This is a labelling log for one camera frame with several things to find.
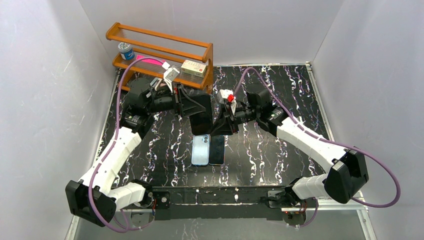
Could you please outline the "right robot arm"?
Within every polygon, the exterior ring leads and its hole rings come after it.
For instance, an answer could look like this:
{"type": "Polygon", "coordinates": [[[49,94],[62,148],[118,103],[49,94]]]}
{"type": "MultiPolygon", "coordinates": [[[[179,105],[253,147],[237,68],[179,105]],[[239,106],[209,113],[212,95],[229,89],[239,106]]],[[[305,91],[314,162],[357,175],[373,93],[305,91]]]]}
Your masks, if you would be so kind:
{"type": "Polygon", "coordinates": [[[210,135],[230,136],[239,131],[240,124],[256,121],[261,129],[292,144],[325,170],[318,176],[298,177],[285,186],[281,193],[284,202],[295,205],[309,198],[327,197],[346,204],[367,183],[369,175],[362,153],[327,143],[320,135],[308,135],[310,129],[274,105],[265,89],[249,92],[247,98],[248,103],[237,103],[232,90],[221,89],[217,94],[220,112],[210,135]]]}

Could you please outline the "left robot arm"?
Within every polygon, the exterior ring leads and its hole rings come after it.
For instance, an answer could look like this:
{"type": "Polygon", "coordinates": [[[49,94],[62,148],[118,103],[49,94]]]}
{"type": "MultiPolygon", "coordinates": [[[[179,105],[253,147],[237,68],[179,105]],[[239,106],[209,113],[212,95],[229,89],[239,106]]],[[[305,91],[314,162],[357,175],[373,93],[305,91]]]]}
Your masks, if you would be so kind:
{"type": "Polygon", "coordinates": [[[134,203],[152,205],[152,186],[143,180],[113,188],[128,157],[150,131],[155,114],[173,111],[188,117],[194,135],[208,134],[213,125],[211,96],[203,91],[189,92],[177,82],[171,86],[139,77],[129,85],[124,104],[118,104],[112,139],[92,167],[65,187],[70,212],[100,227],[108,226],[116,211],[134,203]]]}

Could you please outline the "phone with black screen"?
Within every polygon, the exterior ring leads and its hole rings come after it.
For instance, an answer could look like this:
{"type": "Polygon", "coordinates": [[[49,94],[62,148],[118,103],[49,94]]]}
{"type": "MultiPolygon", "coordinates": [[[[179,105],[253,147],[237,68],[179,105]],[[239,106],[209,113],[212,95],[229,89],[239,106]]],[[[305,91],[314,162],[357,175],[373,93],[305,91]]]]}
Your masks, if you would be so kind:
{"type": "Polygon", "coordinates": [[[208,164],[213,166],[223,165],[225,162],[225,137],[212,136],[209,144],[208,164]]]}

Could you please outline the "light blue phone case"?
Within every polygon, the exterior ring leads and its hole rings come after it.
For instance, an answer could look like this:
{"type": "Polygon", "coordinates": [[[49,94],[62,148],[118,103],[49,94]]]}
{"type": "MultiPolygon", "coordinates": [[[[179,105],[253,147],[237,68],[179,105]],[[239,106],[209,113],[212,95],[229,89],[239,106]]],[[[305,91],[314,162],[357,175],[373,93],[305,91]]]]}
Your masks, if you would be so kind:
{"type": "Polygon", "coordinates": [[[192,140],[191,164],[206,166],[209,164],[210,136],[196,135],[192,140]]]}

